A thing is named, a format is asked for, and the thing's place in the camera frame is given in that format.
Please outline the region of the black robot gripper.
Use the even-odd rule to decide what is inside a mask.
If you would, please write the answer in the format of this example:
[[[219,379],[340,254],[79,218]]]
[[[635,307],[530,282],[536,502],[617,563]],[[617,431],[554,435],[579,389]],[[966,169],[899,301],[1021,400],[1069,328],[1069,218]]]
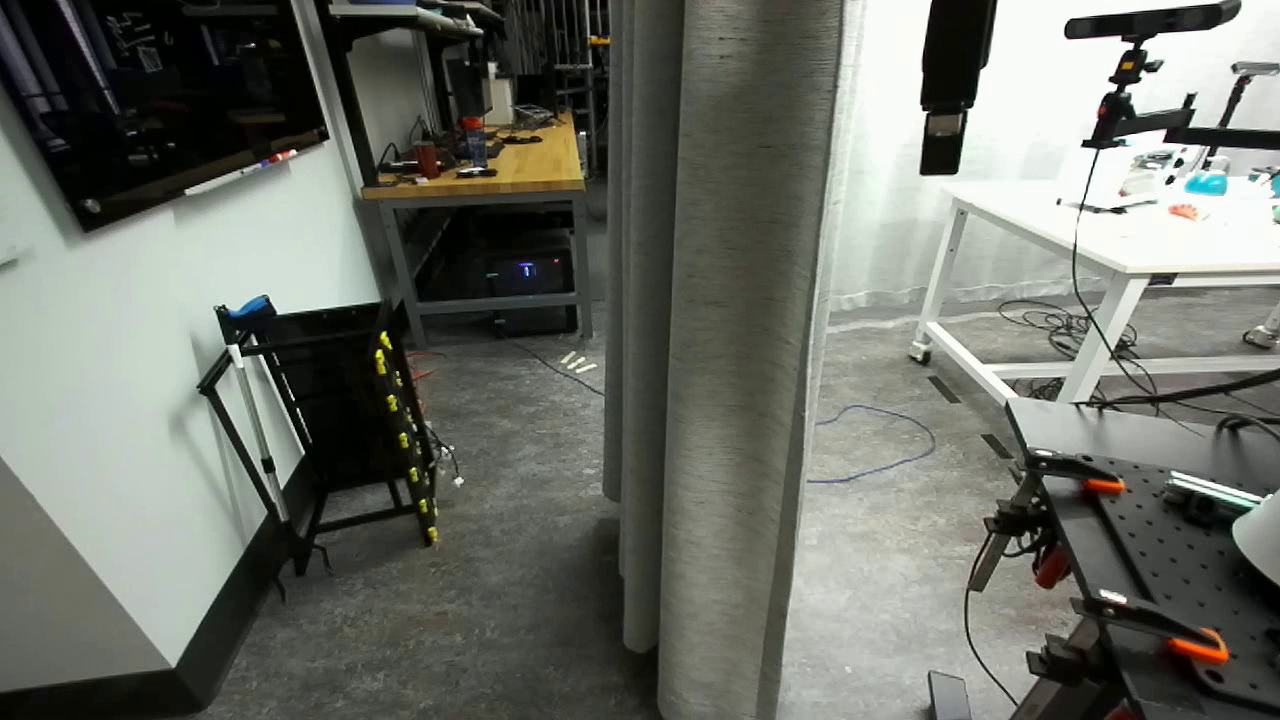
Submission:
[[[932,0],[920,57],[920,171],[957,177],[967,114],[981,94],[995,23],[995,0]]]

